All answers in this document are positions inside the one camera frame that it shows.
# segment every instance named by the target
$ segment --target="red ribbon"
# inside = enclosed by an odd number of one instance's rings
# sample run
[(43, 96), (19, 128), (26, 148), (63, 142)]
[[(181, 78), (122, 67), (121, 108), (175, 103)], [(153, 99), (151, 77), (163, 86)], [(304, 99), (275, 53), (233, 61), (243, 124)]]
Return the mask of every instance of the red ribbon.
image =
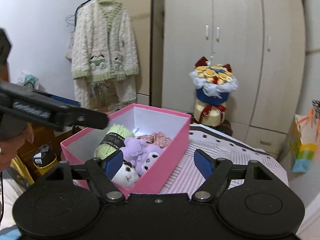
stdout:
[(220, 115), (220, 124), (222, 123), (222, 119), (223, 119), (223, 114), (226, 110), (226, 108), (222, 105), (207, 105), (201, 112), (200, 118), (199, 118), (199, 123), (202, 123), (202, 118), (204, 116), (208, 116), (212, 110), (212, 107), (215, 107), (218, 109), (218, 111), (221, 113)]

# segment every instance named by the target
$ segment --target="panda ear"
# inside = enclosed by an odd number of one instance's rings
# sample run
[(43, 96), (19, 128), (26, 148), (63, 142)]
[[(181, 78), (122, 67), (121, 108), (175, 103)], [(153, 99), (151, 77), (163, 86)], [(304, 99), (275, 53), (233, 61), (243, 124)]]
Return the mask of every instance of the panda ear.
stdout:
[(124, 162), (125, 165), (128, 165), (130, 168), (132, 168), (131, 162)]

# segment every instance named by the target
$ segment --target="colorful gift bag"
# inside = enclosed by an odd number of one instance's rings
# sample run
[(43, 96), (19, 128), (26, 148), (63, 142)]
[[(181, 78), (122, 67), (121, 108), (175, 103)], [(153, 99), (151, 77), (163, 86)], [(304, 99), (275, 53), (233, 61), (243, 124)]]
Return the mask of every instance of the colorful gift bag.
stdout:
[(308, 116), (295, 115), (290, 134), (292, 172), (306, 173), (317, 148), (320, 128), (319, 119), (314, 119), (314, 110)]

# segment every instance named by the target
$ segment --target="white plush face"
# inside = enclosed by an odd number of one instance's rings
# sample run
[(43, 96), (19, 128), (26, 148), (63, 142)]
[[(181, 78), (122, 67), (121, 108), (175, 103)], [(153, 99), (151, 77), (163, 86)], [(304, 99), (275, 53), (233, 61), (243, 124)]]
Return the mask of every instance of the white plush face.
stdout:
[(145, 160), (145, 162), (141, 165), (142, 174), (147, 172), (147, 170), (151, 167), (151, 165), (158, 159), (159, 154), (156, 152), (151, 152), (148, 155), (148, 158)]
[(123, 187), (131, 188), (139, 180), (139, 175), (131, 163), (123, 163), (119, 171), (113, 177), (115, 182)]

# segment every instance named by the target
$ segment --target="cabinet handle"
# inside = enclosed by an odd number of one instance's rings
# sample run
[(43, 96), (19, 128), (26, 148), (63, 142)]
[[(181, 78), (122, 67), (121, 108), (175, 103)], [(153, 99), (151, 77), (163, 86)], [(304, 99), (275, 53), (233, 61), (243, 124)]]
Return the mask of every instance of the cabinet handle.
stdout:
[(207, 41), (209, 40), (209, 25), (205, 26), (205, 39)]
[(217, 42), (220, 41), (220, 27), (217, 27)]
[(270, 52), (270, 46), (271, 46), (271, 37), (267, 37), (267, 51)]
[(263, 145), (267, 145), (267, 146), (271, 146), (271, 144), (272, 144), (272, 143), (265, 142), (265, 141), (262, 141), (262, 140), (260, 140), (260, 143), (263, 144)]

